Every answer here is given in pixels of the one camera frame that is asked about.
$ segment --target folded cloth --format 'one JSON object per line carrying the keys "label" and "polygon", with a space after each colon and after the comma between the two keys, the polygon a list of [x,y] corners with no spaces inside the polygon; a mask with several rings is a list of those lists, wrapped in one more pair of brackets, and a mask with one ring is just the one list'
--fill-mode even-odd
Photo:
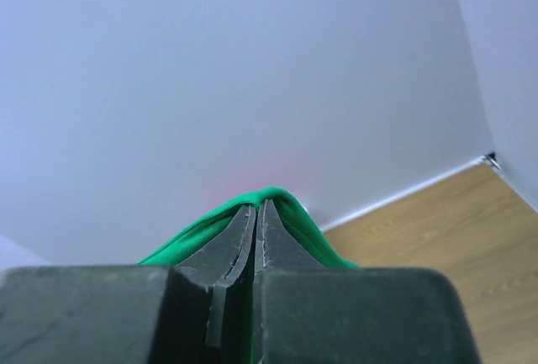
{"label": "folded cloth", "polygon": [[338,256],[297,199],[278,187],[245,193],[228,201],[189,225],[139,264],[176,265],[184,261],[220,234],[242,205],[250,204],[259,210],[268,198],[275,203],[287,232],[319,263],[333,268],[356,267],[354,263]]}

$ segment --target green cloth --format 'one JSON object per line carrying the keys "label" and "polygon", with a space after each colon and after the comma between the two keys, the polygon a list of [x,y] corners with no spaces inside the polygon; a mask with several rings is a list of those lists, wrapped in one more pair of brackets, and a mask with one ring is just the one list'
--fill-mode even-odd
{"label": "green cloth", "polygon": [[295,197],[277,187],[245,193],[230,200],[189,225],[139,264],[176,265],[180,263],[220,234],[242,205],[251,204],[259,209],[261,203],[268,198],[275,203],[287,232],[319,263],[334,268],[356,267],[355,264],[340,258],[330,247],[315,222]]}

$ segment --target green fabric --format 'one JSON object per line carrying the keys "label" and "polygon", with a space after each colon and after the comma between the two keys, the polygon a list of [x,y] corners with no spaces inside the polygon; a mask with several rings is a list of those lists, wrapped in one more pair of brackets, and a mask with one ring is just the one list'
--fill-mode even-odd
{"label": "green fabric", "polygon": [[295,197],[277,187],[245,193],[230,200],[189,225],[139,264],[176,265],[180,263],[220,234],[242,205],[251,204],[259,209],[261,203],[267,198],[271,198],[275,203],[287,232],[319,263],[334,268],[356,267],[355,264],[340,258],[330,247],[315,222]]}

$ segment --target brown wooden surface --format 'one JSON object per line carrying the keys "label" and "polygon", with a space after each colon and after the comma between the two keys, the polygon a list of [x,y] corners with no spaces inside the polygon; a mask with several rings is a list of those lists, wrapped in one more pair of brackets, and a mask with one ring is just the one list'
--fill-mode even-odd
{"label": "brown wooden surface", "polygon": [[486,364],[538,362],[538,214],[484,164],[326,233],[361,266],[456,285]]}

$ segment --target wooden floor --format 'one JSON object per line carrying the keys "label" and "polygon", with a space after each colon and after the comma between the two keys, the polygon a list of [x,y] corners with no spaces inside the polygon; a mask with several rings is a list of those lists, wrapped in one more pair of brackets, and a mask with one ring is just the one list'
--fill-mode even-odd
{"label": "wooden floor", "polygon": [[484,363],[538,363],[538,214],[489,166],[326,236],[361,266],[441,270],[460,293]]}

